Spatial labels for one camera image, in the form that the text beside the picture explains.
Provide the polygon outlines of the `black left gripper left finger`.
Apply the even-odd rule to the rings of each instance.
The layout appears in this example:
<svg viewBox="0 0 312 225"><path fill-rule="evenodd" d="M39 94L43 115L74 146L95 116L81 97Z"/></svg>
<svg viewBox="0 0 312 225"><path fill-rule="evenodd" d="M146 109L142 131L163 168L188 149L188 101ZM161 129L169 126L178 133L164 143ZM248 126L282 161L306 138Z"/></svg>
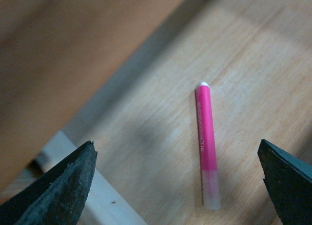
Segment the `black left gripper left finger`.
<svg viewBox="0 0 312 225"><path fill-rule="evenodd" d="M87 141L0 206L2 225L75 225L91 188L97 161Z"/></svg>

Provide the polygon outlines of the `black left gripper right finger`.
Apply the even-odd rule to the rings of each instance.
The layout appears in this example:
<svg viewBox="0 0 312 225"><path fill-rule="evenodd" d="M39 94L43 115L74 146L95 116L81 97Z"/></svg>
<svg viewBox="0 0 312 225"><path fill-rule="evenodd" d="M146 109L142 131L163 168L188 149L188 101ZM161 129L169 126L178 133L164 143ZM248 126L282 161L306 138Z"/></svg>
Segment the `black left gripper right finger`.
<svg viewBox="0 0 312 225"><path fill-rule="evenodd" d="M312 223L312 167L301 159L262 139L258 157L264 184L284 225Z"/></svg>

